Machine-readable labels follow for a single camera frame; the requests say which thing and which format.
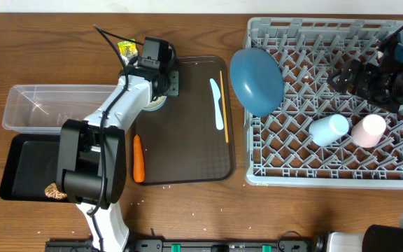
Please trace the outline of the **light blue plastic cup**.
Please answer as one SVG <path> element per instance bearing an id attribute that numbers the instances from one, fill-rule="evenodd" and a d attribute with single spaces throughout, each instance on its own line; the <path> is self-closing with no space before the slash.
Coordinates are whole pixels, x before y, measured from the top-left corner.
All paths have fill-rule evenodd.
<path id="1" fill-rule="evenodd" d="M 348 133 L 349 124 L 347 119 L 334 114 L 325 118 L 313 121 L 309 125 L 309 134 L 312 141 L 318 146 L 328 146 Z"/>

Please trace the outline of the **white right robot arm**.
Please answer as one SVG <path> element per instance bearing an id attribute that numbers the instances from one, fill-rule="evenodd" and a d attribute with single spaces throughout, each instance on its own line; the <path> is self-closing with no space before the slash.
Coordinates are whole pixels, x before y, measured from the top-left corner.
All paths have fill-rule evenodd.
<path id="1" fill-rule="evenodd" d="M 330 68 L 327 84 L 334 90 L 337 109 L 358 122 L 351 124 L 342 146 L 330 147 L 350 157 L 333 155 L 327 162 L 357 162 L 353 175 L 363 187 L 380 188 L 391 174 L 400 174 L 402 180 L 389 184 L 403 187 L 403 25 L 383 38 L 367 61 L 354 57 Z M 399 227 L 370 225 L 359 234 L 329 232 L 317 236 L 309 250 L 403 251 L 403 214 Z"/>

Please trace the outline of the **large blue plate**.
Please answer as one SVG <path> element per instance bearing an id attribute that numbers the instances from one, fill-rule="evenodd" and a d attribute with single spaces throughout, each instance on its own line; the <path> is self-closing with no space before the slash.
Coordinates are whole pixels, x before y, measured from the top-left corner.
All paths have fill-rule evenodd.
<path id="1" fill-rule="evenodd" d="M 285 83 L 276 60 L 269 53 L 259 48 L 238 50 L 229 70 L 234 93 L 248 112 L 266 117 L 281 105 Z"/>

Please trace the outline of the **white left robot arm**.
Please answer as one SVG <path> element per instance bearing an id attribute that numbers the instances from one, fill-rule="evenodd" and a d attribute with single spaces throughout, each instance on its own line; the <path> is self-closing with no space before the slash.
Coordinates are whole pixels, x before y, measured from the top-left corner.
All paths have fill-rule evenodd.
<path id="1" fill-rule="evenodd" d="M 129 228 L 118 203 L 127 175 L 125 134 L 140 112 L 178 95 L 178 77 L 177 71 L 133 66 L 99 108 L 62 125 L 55 183 L 85 214 L 98 251 L 126 249 Z"/>

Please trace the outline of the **pink plastic cup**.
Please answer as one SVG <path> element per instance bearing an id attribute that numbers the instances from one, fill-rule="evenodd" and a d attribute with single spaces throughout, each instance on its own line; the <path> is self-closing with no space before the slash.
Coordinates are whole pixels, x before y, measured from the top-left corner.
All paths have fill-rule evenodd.
<path id="1" fill-rule="evenodd" d="M 351 130 L 353 143 L 363 148 L 375 147 L 386 130 L 386 122 L 376 114 L 365 116 Z"/>

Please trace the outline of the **brown food scrap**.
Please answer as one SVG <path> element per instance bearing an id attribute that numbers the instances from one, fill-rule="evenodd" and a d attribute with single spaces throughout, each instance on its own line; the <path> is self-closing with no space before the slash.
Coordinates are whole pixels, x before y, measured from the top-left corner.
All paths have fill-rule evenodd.
<path id="1" fill-rule="evenodd" d="M 66 193 L 60 192 L 58 190 L 56 183 L 51 183 L 49 186 L 46 187 L 44 192 L 46 197 L 52 198 L 54 200 L 64 200 L 65 198 L 67 198 Z"/>

